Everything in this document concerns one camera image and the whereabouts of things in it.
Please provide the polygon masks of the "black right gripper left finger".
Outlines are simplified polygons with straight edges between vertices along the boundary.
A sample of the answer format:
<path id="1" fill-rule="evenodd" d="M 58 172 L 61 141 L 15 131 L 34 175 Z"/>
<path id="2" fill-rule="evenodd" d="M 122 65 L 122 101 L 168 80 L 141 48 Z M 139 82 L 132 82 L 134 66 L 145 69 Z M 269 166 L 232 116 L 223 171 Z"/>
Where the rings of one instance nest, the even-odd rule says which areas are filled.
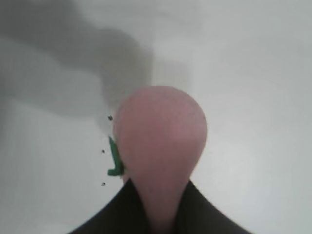
<path id="1" fill-rule="evenodd" d="M 142 202 L 129 179 L 118 194 L 97 214 L 73 230 L 73 234 L 149 234 Z"/>

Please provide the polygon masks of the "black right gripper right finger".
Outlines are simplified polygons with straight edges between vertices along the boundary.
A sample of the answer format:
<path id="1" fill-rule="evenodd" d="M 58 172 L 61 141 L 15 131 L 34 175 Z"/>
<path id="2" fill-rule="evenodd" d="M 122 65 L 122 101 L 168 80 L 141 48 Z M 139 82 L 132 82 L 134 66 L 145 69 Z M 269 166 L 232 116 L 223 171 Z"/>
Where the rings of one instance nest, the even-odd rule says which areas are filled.
<path id="1" fill-rule="evenodd" d="M 189 181 L 175 219 L 175 234 L 249 234 L 214 207 Z"/>

